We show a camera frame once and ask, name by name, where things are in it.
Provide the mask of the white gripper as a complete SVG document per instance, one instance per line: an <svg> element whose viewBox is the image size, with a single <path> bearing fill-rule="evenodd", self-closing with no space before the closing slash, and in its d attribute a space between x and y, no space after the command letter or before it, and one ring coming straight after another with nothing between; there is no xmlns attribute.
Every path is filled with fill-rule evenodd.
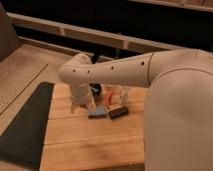
<svg viewBox="0 0 213 171"><path fill-rule="evenodd" d="M70 85L71 102L73 105L70 107L70 113L73 114L75 106L88 105L88 110L90 112L96 111L96 103L94 101L90 86L88 84L83 84L80 86Z"/></svg>

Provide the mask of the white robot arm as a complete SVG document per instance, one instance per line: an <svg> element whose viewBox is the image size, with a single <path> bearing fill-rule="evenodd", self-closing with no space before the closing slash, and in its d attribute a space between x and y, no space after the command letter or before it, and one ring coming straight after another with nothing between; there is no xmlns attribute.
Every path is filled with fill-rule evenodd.
<svg viewBox="0 0 213 171"><path fill-rule="evenodd" d="M213 171L213 53L178 49L92 64L85 54L59 70L75 102L90 83L146 87L146 171Z"/></svg>

